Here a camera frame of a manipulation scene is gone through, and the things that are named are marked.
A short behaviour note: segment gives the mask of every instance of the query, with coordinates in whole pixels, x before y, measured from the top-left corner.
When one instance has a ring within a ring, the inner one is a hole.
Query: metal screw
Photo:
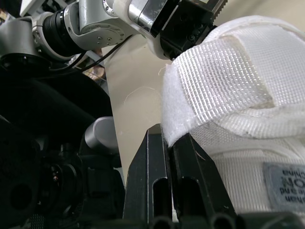
[[[40,39],[40,34],[39,34],[39,32],[36,30],[35,33],[36,33],[36,35],[37,35],[37,38]]]
[[[195,37],[193,35],[189,36],[189,40],[193,41],[195,39]]]

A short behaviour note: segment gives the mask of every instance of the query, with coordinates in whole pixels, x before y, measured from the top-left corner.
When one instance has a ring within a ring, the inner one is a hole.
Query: beige wall
[[[283,19],[305,31],[304,9],[305,0],[229,0],[215,24],[263,15]],[[140,35],[105,61],[125,180],[146,130],[161,121],[163,68],[170,63],[155,57]]]

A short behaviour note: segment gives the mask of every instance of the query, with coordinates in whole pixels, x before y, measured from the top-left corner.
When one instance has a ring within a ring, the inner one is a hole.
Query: gray label
[[[273,209],[305,212],[305,166],[264,163],[264,177]]]

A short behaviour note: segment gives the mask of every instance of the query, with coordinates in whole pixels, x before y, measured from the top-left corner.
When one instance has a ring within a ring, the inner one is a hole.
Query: black fabric
[[[0,115],[51,143],[79,146],[86,128],[112,110],[108,95],[81,73],[41,82],[0,70]]]
[[[22,0],[0,0],[0,9],[6,10],[15,18],[20,17]]]

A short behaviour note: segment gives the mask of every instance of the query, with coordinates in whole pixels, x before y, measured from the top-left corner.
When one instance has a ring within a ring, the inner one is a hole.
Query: white fabric
[[[213,39],[208,36],[167,67],[164,77],[171,81],[164,84],[163,130],[170,146],[210,121],[252,138],[305,133],[304,33],[265,17],[237,21],[231,29],[220,26]],[[172,84],[181,85],[187,100],[174,110]],[[189,108],[193,112],[186,115]],[[180,113],[179,122],[173,123],[173,113]]]
[[[219,26],[166,67],[163,132],[191,133],[235,210],[274,211],[262,164],[305,165],[305,34],[267,17]]]

